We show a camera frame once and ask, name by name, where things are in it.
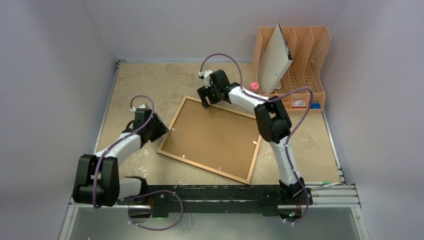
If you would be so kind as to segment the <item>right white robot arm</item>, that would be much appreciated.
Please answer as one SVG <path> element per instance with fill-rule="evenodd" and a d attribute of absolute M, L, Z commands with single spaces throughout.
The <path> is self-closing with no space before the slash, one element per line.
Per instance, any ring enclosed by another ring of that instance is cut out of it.
<path fill-rule="evenodd" d="M 219 69 L 198 72 L 204 85 L 197 89 L 204 108 L 221 101 L 241 106 L 255 115 L 258 132 L 269 143 L 279 171 L 280 196 L 288 204 L 308 195 L 290 145 L 292 122 L 280 100 L 268 98 L 244 89 L 239 83 L 230 83 L 226 73 Z"/>

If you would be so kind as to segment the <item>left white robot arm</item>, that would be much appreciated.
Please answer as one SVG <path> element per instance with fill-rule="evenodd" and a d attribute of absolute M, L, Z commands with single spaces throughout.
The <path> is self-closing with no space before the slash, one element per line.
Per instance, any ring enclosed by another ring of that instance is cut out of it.
<path fill-rule="evenodd" d="M 154 142 L 169 129 L 150 108 L 139 107 L 134 119 L 108 147 L 93 154 L 83 154 L 77 164 L 72 192 L 73 201 L 80 204 L 112 207 L 118 200 L 130 197 L 138 205 L 149 199 L 144 177 L 120 177 L 119 166 L 147 142 Z"/>

